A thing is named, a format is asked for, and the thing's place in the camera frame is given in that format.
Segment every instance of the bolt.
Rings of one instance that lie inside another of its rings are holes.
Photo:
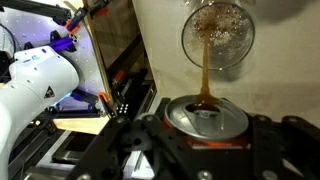
[[[291,122],[297,122],[298,120],[297,120],[297,118],[290,117],[290,118],[289,118],[289,121],[291,121]]]
[[[148,116],[147,117],[147,121],[152,121],[153,120],[153,117],[152,116]]]
[[[91,180],[91,176],[89,174],[82,174],[77,180]]]
[[[270,170],[264,170],[262,176],[265,180],[278,180],[278,175]]]
[[[212,180],[212,175],[209,171],[200,171],[198,173],[199,180]]]
[[[117,120],[117,122],[118,122],[118,123],[123,123],[123,122],[124,122],[124,119],[120,118],[120,119]]]
[[[260,117],[259,117],[259,120],[260,120],[260,121],[266,121],[266,120],[267,120],[267,118],[266,118],[266,117],[264,117],[264,116],[260,116]]]

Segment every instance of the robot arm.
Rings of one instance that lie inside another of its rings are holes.
[[[17,52],[15,59],[12,80],[0,88],[1,179],[8,178],[9,155],[22,130],[79,85],[76,69],[49,46]]]

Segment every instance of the clear glass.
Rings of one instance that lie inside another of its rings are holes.
[[[198,3],[190,6],[200,8],[188,18],[182,32],[186,56],[202,67],[205,31],[210,32],[208,69],[223,70],[239,63],[254,41],[255,28],[250,15],[235,3]]]

